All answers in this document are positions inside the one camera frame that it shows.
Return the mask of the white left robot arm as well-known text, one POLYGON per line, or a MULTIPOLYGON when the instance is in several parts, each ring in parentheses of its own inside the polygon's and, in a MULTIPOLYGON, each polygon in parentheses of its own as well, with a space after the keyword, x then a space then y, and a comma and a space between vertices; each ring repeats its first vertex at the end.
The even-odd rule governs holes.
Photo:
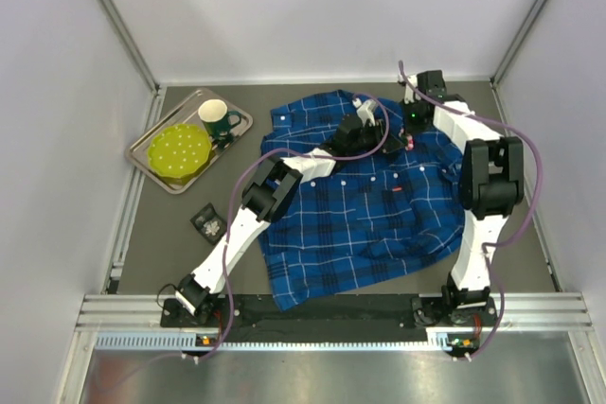
POLYGON ((335 133, 302 155, 281 158, 274 150, 255 165, 241 193, 241 204, 209 256, 176 286, 175 298, 203 323, 213 311, 217 295, 245 251, 263 231, 286 214, 301 184, 336 173, 347 161, 376 152, 389 155, 406 146, 383 119, 343 117, 335 133))

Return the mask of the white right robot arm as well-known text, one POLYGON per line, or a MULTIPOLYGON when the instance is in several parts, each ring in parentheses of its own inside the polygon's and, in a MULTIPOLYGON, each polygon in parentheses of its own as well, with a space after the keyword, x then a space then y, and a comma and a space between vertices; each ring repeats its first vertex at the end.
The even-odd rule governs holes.
POLYGON ((462 153, 458 200, 465 222, 458 257, 441 302, 420 297, 413 311, 421 325, 469 324, 494 313, 489 265, 508 217, 524 198, 524 146, 475 119, 462 98, 448 95, 439 70, 401 78, 401 85, 404 132, 418 135, 433 126, 462 153))

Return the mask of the silver maple leaf brooch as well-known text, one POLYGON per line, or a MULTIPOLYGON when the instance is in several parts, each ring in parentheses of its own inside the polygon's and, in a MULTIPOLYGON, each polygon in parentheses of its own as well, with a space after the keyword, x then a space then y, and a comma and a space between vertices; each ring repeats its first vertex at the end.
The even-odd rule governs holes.
POLYGON ((216 220, 207 222, 204 224, 204 234, 207 237, 216 237, 220 231, 222 230, 222 226, 216 220))

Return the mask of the pink flower brooch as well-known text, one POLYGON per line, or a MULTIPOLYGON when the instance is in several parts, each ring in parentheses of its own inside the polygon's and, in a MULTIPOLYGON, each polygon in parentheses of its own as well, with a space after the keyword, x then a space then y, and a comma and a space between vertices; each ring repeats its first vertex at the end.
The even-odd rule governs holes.
POLYGON ((412 150, 414 148, 414 146, 415 146, 415 143, 414 143, 413 137, 411 135, 407 135, 406 136, 406 147, 405 148, 407 150, 412 150))

